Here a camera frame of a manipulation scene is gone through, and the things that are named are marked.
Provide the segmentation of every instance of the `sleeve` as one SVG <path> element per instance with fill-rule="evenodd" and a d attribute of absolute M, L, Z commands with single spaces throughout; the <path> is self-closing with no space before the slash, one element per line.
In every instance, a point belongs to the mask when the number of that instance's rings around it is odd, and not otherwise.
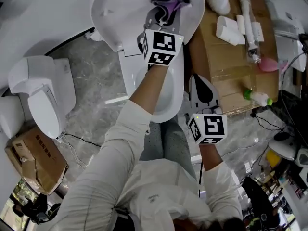
<path fill-rule="evenodd" d="M 125 104 L 100 152 L 65 196 L 55 230 L 107 230 L 113 208 L 144 150 L 151 117 L 134 102 Z"/>
<path fill-rule="evenodd" d="M 203 182 L 206 203 L 216 219 L 243 218 L 238 200 L 238 186 L 235 184 L 231 170 L 225 162 L 204 172 Z"/>

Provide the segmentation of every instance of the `marker cube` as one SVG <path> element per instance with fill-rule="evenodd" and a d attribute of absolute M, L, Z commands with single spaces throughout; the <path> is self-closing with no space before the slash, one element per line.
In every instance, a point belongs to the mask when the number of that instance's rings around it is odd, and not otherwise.
<path fill-rule="evenodd" d="M 188 122 L 196 144 L 217 144 L 227 137 L 227 116 L 193 114 Z"/>
<path fill-rule="evenodd" d="M 147 64 L 168 66 L 177 57 L 184 36 L 146 29 L 143 37 L 143 55 Z"/>

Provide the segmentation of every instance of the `leg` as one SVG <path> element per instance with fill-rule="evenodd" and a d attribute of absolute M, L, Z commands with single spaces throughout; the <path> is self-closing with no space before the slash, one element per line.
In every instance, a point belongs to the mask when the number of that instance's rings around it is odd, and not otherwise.
<path fill-rule="evenodd" d="M 160 126 L 157 123 L 150 123 L 150 134 L 145 135 L 144 151 L 140 156 L 140 161 L 150 161 L 164 158 L 163 144 L 161 139 Z"/>
<path fill-rule="evenodd" d="M 196 179 L 191 163 L 191 154 L 185 134 L 177 123 L 177 117 L 161 123 L 164 158 L 180 164 L 192 177 Z"/>

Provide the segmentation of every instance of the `gray floor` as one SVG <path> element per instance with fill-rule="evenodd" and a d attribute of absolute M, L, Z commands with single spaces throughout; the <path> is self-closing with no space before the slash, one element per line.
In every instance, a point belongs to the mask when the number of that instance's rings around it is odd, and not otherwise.
<path fill-rule="evenodd" d="M 54 59 L 68 58 L 74 78 L 76 90 L 76 106 L 67 117 L 66 133 L 73 134 L 87 141 L 101 145 L 106 131 L 115 123 L 121 108 L 126 101 L 106 104 L 106 101 L 126 96 L 125 86 L 117 53 L 104 42 L 95 42 L 83 37 L 77 38 L 64 45 L 51 55 Z M 292 70 L 288 70 L 284 89 L 298 94 L 298 89 L 291 83 Z M 187 95 L 184 96 L 183 105 L 178 114 L 179 123 L 188 139 L 191 156 L 199 155 L 198 147 L 194 144 L 183 114 L 188 105 Z M 283 127 L 284 123 L 272 112 L 265 111 L 259 115 L 270 123 Z M 275 129 L 264 121 L 261 124 L 267 128 Z M 217 146 L 223 159 L 234 170 L 234 177 L 239 182 L 251 170 L 253 162 L 266 149 L 267 143 L 277 131 L 263 129 L 250 112 L 228 117 L 228 137 Z M 66 136 L 61 144 L 57 143 L 60 151 L 69 164 L 69 170 L 61 185 L 64 192 L 83 171 L 99 147 L 85 143 L 72 136 Z M 84 162 L 76 163 L 72 153 L 74 149 L 64 143 L 73 145 L 78 157 Z M 200 162 L 194 165 L 196 172 L 200 170 Z M 260 167 L 254 164 L 252 171 L 258 175 Z M 244 193 L 243 205 L 247 204 Z"/>

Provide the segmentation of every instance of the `cardboard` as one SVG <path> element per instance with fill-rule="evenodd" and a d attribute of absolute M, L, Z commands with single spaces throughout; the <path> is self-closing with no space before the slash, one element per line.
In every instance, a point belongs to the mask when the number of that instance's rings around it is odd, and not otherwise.
<path fill-rule="evenodd" d="M 15 148 L 13 146 L 6 147 L 5 152 L 9 160 L 12 162 L 14 168 L 17 170 L 17 172 L 20 175 L 22 175 L 21 161 L 20 161 L 19 155 L 17 154 Z"/>
<path fill-rule="evenodd" d="M 242 14 L 238 0 L 229 0 L 231 11 L 226 17 L 235 20 Z M 260 42 L 261 56 L 278 60 L 274 29 L 264 0 L 251 0 L 252 10 L 260 22 L 264 42 Z M 246 88 L 268 94 L 273 101 L 278 99 L 278 71 L 265 73 L 257 64 L 249 63 L 246 46 L 233 46 L 216 37 L 219 15 L 206 6 L 205 14 L 188 44 L 191 73 L 197 73 L 212 82 L 217 88 L 224 114 L 241 113 L 258 105 L 245 100 Z"/>
<path fill-rule="evenodd" d="M 36 191 L 51 194 L 61 183 L 67 165 L 52 139 L 35 127 L 15 139 L 13 146 L 25 159 L 21 163 L 23 178 Z"/>

